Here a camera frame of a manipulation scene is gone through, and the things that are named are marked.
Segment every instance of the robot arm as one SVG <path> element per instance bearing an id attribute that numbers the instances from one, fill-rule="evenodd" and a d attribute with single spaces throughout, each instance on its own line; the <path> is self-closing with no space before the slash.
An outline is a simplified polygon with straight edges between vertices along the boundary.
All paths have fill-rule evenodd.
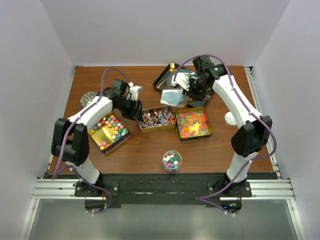
<path id="1" fill-rule="evenodd" d="M 66 141 L 62 160 L 73 167 L 86 181 L 103 188 L 102 175 L 89 158 L 88 131 L 113 109 L 120 110 L 124 118 L 142 122 L 142 101 L 138 100 L 142 90 L 141 86 L 134 86 L 132 82 L 126 83 L 115 79 L 112 87 L 106 88 L 101 96 L 96 96 L 83 110 L 68 119 L 60 118 L 56 121 L 51 153 L 59 156 L 66 130 L 76 122 L 69 133 L 73 135 L 73 139 Z"/>
<path id="2" fill-rule="evenodd" d="M 232 163 L 225 173 L 227 184 L 234 179 L 244 163 L 254 158 L 267 144 L 269 132 L 253 115 L 259 116 L 269 128 L 271 128 L 272 120 L 269 116 L 262 116 L 250 104 L 235 83 L 233 76 L 231 76 L 233 80 L 233 85 L 231 85 L 227 71 L 222 64 L 214 65 L 208 56 L 196 58 L 193 60 L 193 64 L 197 74 L 187 76 L 183 73 L 177 73 L 175 79 L 171 81 L 171 86 L 162 91 L 161 103 L 180 107 L 190 101 L 206 100 L 210 98 L 209 90 L 214 90 L 222 98 L 233 114 L 238 127 L 238 131 L 231 139 L 235 153 Z M 244 184 L 250 165 L 251 162 L 234 180 L 234 189 Z"/>

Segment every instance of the candy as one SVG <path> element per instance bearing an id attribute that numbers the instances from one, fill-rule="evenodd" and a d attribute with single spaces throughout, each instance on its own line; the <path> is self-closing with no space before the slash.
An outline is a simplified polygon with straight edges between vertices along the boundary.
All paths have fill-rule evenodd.
<path id="1" fill-rule="evenodd" d="M 176 123 L 176 118 L 172 112 L 172 108 L 169 107 L 145 110 L 142 112 L 142 118 L 144 123 L 140 123 L 141 129 Z"/>
<path id="2" fill-rule="evenodd" d="M 192 108 L 176 111 L 177 127 L 181 139 L 211 135 L 206 114 L 203 109 Z"/>

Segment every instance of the wooden tabletop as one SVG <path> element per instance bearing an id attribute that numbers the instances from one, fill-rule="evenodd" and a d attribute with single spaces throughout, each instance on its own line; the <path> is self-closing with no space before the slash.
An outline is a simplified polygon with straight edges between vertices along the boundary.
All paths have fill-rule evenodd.
<path id="1" fill-rule="evenodd" d="M 87 92 L 100 90 L 101 76 L 106 67 L 77 67 L 66 105 L 64 117 L 68 118 L 82 109 L 81 97 Z M 161 93 L 153 87 L 165 66 L 119 66 L 134 83 L 143 86 L 139 99 L 143 100 L 143 109 L 161 106 Z M 254 105 L 247 76 L 243 66 L 229 67 L 244 95 Z M 111 86 L 114 79 L 124 80 L 116 71 L 110 71 L 105 79 L 105 88 Z M 119 173 L 164 173 L 162 157 L 168 150 L 176 150 L 182 156 L 179 173 L 224 173 L 230 166 L 234 151 L 231 138 L 238 130 L 236 126 L 225 123 L 224 116 L 228 108 L 214 93 L 206 106 L 207 115 L 213 131 L 210 139 L 179 142 L 176 129 L 169 129 L 142 134 L 139 124 L 115 114 L 128 127 L 131 136 L 116 149 L 104 155 L 93 140 L 89 138 L 89 157 L 93 165 L 103 174 Z M 266 147 L 259 153 L 266 155 Z M 53 157 L 49 174 L 53 174 L 57 158 Z M 251 172 L 273 171 L 268 158 L 252 163 Z"/>

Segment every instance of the purple cable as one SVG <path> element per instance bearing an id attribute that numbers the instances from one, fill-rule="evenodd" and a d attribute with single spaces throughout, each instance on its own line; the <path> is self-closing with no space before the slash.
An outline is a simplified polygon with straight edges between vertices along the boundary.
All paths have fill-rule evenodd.
<path id="1" fill-rule="evenodd" d="M 93 106 L 95 106 L 102 98 L 102 95 L 103 95 L 103 92 L 104 92 L 104 84 L 105 84 L 105 76 L 107 74 L 108 71 L 110 70 L 115 70 L 115 71 L 118 71 L 119 73 L 121 73 L 125 79 L 130 82 L 129 78 L 119 69 L 115 68 L 115 67 L 110 67 L 110 68 L 106 68 L 102 74 L 102 77 L 101 77 L 101 88 L 100 88 L 100 95 L 99 95 L 99 98 L 96 102 L 92 103 L 87 109 L 85 109 L 82 113 L 80 113 L 79 117 L 77 117 L 74 122 L 72 122 L 70 124 L 70 126 L 67 128 L 67 130 L 65 131 L 65 134 L 63 136 L 63 140 L 62 140 L 62 144 L 61 144 L 61 150 L 60 150 L 60 153 L 59 153 L 59 157 L 58 157 L 58 162 L 56 164 L 56 167 L 55 167 L 55 170 L 54 170 L 54 173 L 53 173 L 53 176 L 52 176 L 52 180 L 55 180 L 57 178 L 57 176 L 64 170 L 66 169 L 67 167 L 70 167 L 70 166 L 65 166 L 63 167 L 62 169 L 60 169 L 60 165 L 62 163 L 62 158 L 64 156 L 64 152 L 65 152 L 65 147 L 66 147 L 66 143 L 67 143 L 67 139 L 68 139 L 68 136 L 69 136 L 69 133 L 71 131 L 71 129 L 74 127 L 74 125 L 77 123 L 77 121 L 87 112 L 89 111 Z M 89 186 L 93 187 L 93 188 L 96 188 L 96 189 L 99 189 L 101 191 L 104 191 L 105 193 L 107 193 L 109 195 L 109 204 L 102 210 L 99 210 L 98 212 L 96 212 L 97 214 L 98 213 L 101 213 L 103 212 L 104 210 L 106 210 L 110 204 L 111 204 L 111 195 L 110 193 L 104 189 L 104 188 L 101 188 L 101 187 L 98 187 L 98 186 L 95 186 L 93 185 L 92 183 L 88 182 L 87 180 L 85 180 L 78 172 L 76 172 L 76 170 L 74 168 L 72 168 L 75 172 L 75 174 L 80 178 L 82 179 L 86 184 L 88 184 Z"/>
<path id="2" fill-rule="evenodd" d="M 110 192 L 105 188 L 93 185 L 92 183 L 88 182 L 74 168 L 72 168 L 72 169 L 73 169 L 75 175 L 77 175 L 80 180 L 82 180 L 83 182 L 85 182 L 86 184 L 88 184 L 92 188 L 95 188 L 95 189 L 98 189 L 98 190 L 101 190 L 101 191 L 105 192 L 109 196 L 108 204 L 104 208 L 100 209 L 99 211 L 93 212 L 93 214 L 100 214 L 100 213 L 104 212 L 105 210 L 107 210 L 110 207 L 111 201 L 112 201 Z"/>
<path id="3" fill-rule="evenodd" d="M 234 87 L 234 82 L 232 81 L 232 78 L 231 78 L 231 73 L 230 73 L 230 70 L 227 66 L 227 64 L 225 63 L 225 61 L 223 61 L 220 57 L 216 56 L 216 55 L 213 55 L 213 54 L 201 54 L 201 55 L 197 55 L 197 56 L 194 56 L 192 58 L 189 58 L 188 60 L 186 60 L 185 62 L 183 62 L 179 67 L 178 69 L 176 70 L 175 72 L 175 75 L 174 75 L 174 79 L 173 81 L 176 81 L 176 77 L 177 77 L 177 73 L 181 70 L 181 68 L 186 64 L 188 63 L 189 61 L 195 59 L 195 58 L 199 58 L 199 57 L 212 57 L 212 58 L 215 58 L 217 60 L 219 60 L 225 70 L 226 70 L 226 73 L 228 75 L 228 78 L 229 78 L 229 81 L 230 81 L 230 84 L 232 87 Z M 240 170 L 237 172 L 237 174 L 234 176 L 234 178 L 224 187 L 222 188 L 221 190 L 211 194 L 211 195 L 208 195 L 208 196 L 201 196 L 201 197 L 197 197 L 196 200 L 198 201 L 202 201 L 202 202 L 205 202 L 205 203 L 208 203 L 208 204 L 211 204 L 215 207 L 217 207 L 216 204 L 212 203 L 212 202 L 209 202 L 209 201 L 206 201 L 205 199 L 208 199 L 208 198 L 212 198 L 212 197 L 216 197 L 217 195 L 221 194 L 222 192 L 224 192 L 226 189 L 228 189 L 234 182 L 235 180 L 237 179 L 237 177 L 241 174 L 241 172 L 246 168 L 246 166 L 250 163 L 250 161 L 254 161 L 254 160 L 258 160 L 258 159 L 264 159 L 264 158 L 268 158 L 270 157 L 271 155 L 273 155 L 275 152 L 276 152 L 276 149 L 277 149 L 277 141 L 276 141 L 276 137 L 274 135 L 274 133 L 271 131 L 271 129 L 268 127 L 268 125 L 262 121 L 258 116 L 256 116 L 254 113 L 251 113 L 250 111 L 250 108 L 246 105 L 245 101 L 241 98 L 240 94 L 238 93 L 237 89 L 236 88 L 233 88 L 234 90 L 234 93 L 236 94 L 236 96 L 238 97 L 238 99 L 240 100 L 240 102 L 242 103 L 242 105 L 244 106 L 244 108 L 249 112 L 249 114 L 251 114 L 256 120 L 258 120 L 266 129 L 267 131 L 269 132 L 269 134 L 271 135 L 271 138 L 273 140 L 273 150 L 268 154 L 268 155 L 265 155 L 265 156 L 256 156 L 254 158 L 252 158 L 251 160 L 247 161 L 244 163 L 244 165 L 240 168 Z"/>

